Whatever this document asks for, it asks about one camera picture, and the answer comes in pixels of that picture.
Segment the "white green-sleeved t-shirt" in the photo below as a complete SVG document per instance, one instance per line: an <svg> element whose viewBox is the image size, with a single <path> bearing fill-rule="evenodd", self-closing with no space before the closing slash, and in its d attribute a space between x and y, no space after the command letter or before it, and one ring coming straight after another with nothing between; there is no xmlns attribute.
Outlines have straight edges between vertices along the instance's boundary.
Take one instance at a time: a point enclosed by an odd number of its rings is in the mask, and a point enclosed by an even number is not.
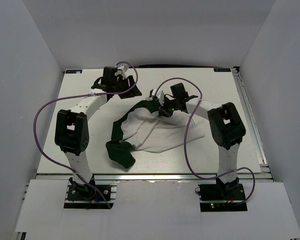
<svg viewBox="0 0 300 240"><path fill-rule="evenodd" d="M159 115L159 103L141 100L113 122L110 141L105 144L110 160L129 169L136 160L132 151L163 153L184 144L189 113L175 111Z"/></svg>

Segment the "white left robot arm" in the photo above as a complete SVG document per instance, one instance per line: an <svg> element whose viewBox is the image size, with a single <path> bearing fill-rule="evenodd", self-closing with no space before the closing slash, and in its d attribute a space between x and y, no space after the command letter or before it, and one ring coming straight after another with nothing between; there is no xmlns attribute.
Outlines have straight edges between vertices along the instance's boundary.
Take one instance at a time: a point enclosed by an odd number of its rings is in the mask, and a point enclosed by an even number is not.
<svg viewBox="0 0 300 240"><path fill-rule="evenodd" d="M88 121L114 95L119 95L121 99L142 95L136 86L138 78L127 75L130 67L130 64L123 61L115 67L104 67L102 76L94 81L86 97L72 108L61 109L57 113L54 142L74 170L71 185L86 200L93 198L96 193L94 175L86 154L90 140Z"/></svg>

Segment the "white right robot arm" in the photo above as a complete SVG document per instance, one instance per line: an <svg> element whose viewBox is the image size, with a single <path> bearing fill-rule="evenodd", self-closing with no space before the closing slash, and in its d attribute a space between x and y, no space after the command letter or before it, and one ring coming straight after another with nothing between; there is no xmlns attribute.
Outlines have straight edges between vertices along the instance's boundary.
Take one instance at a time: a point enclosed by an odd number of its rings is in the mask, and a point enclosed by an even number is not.
<svg viewBox="0 0 300 240"><path fill-rule="evenodd" d="M202 117L209 122L212 138L218 146L218 171L216 195L226 200L239 185L237 174L238 151L246 128L232 102L224 104L202 100L202 96L189 95L182 83L170 87L172 95L156 90L153 98L158 100L159 115L171 117L175 111Z"/></svg>

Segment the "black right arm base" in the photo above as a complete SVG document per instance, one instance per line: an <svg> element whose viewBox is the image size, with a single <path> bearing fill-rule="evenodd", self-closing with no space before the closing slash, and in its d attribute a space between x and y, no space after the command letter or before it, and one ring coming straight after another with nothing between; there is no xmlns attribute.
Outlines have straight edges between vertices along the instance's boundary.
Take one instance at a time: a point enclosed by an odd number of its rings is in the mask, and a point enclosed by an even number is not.
<svg viewBox="0 0 300 240"><path fill-rule="evenodd" d="M241 203L246 199L241 183L227 193L223 193L216 184L199 184L195 192L199 195L201 213L248 211L247 204Z"/></svg>

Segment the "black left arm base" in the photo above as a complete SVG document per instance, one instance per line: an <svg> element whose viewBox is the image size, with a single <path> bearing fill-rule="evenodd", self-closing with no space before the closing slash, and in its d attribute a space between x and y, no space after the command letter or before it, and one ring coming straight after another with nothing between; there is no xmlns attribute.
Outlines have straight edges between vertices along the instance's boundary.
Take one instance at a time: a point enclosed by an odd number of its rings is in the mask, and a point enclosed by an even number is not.
<svg viewBox="0 0 300 240"><path fill-rule="evenodd" d="M117 186L113 184L96 184L90 181L91 185L98 188L101 194L86 184L79 184L69 178L68 187L63 204L64 209L82 210L109 210L114 205Z"/></svg>

